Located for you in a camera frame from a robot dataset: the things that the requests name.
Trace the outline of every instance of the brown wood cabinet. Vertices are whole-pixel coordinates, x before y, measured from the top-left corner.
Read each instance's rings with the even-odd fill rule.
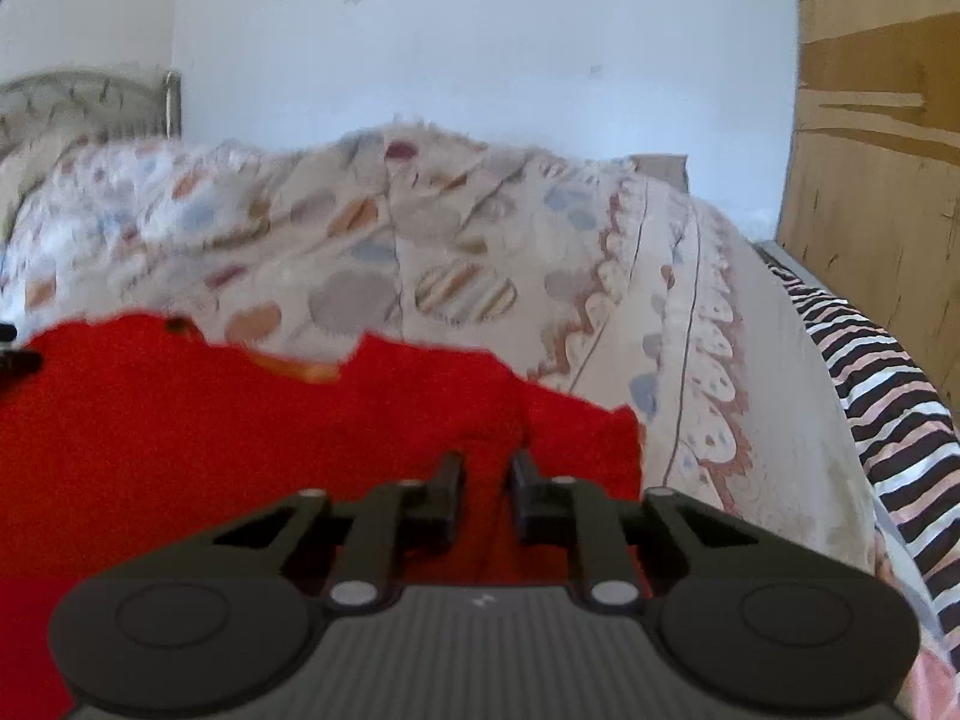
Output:
[[[960,412],[960,0],[802,0],[779,243]]]

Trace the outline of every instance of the red garment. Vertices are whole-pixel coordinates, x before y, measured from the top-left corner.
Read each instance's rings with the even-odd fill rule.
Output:
[[[375,484],[467,459],[460,537],[408,562],[412,581],[561,578],[558,550],[515,542],[507,460],[640,493],[637,420],[517,379],[485,352],[364,338],[333,384],[255,365],[162,319],[70,324],[37,338],[40,374],[0,394],[0,717],[69,708],[46,620],[80,578],[300,488],[360,498]]]

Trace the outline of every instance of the wood grain pattern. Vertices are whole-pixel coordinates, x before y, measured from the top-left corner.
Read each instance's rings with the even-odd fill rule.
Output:
[[[960,0],[803,0],[779,242],[960,410]]]

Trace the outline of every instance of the gray ribbed panel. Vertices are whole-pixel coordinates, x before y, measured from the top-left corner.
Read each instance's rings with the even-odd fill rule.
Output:
[[[216,720],[760,720],[685,683],[631,620],[558,587],[410,587],[334,623],[287,683]],[[848,720],[902,720],[889,707]],[[75,720],[116,720],[82,709]]]

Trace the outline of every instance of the black and white striped cloth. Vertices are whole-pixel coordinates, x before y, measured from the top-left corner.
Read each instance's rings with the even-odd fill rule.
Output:
[[[817,344],[867,478],[904,538],[960,670],[960,442],[936,389],[889,333],[768,263]]]

